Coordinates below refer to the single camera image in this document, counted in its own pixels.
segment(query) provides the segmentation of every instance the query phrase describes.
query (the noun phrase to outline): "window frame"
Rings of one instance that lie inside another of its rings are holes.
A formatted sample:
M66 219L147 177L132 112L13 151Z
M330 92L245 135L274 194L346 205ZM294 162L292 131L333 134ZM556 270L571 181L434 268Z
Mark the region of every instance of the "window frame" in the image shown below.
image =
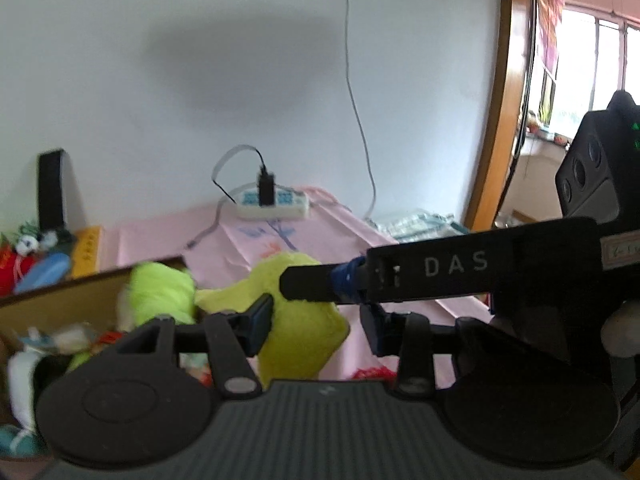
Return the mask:
M640 31L640 20L630 20L628 18L624 18L623 16L619 16L615 13L607 13L601 10L592 9L587 6L580 6L569 4L564 6L563 10L570 10L573 12L581 12L582 14L588 14L594 17L594 36L595 36L595 64L593 71L593 83L591 87L591 99L589 103L589 110L593 110L593 102L595 99L595 89L596 89L596 76L598 73L598 57L599 57L599 48L600 48L600 21L615 23L618 26L618 31L620 34L620 54L618 56L618 90L624 89L626 85L626 68L627 68L627 54L628 54L628 45L627 45L627 36L629 28L634 28L635 30ZM558 76L558 64L560 63L560 59L558 59L558 63L556 64L556 75L552 76L546 67L544 67L545 75L542 81L542 89L540 94L540 106L538 107L538 117L541 117L542 111L545 108L548 108L548 119L543 121L543 124L548 128L551 122L551 116L553 114L554 109L554 99L556 94L556 77Z

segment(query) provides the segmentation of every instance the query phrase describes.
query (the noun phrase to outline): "yellow-green plush toy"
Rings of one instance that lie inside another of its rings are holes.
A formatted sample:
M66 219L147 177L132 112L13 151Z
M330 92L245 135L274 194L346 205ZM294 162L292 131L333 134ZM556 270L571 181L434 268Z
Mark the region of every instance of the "yellow-green plush toy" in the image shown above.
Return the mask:
M303 253L279 253L234 285L196 292L196 304L209 313L244 312L262 294L273 296L271 332L258 354L265 386L272 379L315 379L349 335L349 323L334 303L287 301L280 293L280 275L287 267L318 264Z

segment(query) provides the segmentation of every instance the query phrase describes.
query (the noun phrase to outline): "label sticker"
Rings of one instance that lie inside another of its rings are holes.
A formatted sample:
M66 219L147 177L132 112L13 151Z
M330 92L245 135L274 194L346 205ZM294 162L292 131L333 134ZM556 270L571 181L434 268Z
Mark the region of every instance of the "label sticker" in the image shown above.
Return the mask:
M602 269L609 270L640 262L640 230L600 239Z

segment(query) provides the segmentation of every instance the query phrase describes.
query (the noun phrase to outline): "colorful curtain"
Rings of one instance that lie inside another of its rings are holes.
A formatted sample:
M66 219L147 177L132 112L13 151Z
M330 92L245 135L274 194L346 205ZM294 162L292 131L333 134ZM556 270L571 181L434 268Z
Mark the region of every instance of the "colorful curtain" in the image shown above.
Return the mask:
M542 47L542 61L549 73L556 73L558 38L556 28L562 21L564 0L538 0L538 41Z

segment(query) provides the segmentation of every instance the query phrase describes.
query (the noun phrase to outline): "ribbed gray surface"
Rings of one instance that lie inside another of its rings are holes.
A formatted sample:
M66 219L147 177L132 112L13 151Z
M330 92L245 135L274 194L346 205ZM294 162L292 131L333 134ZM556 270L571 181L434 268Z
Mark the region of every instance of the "ribbed gray surface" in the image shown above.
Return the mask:
M230 402L182 453L130 471L58 462L41 480L602 480L592 461L526 471L489 462L451 437L428 404L387 395L380 384L276 382L260 399Z

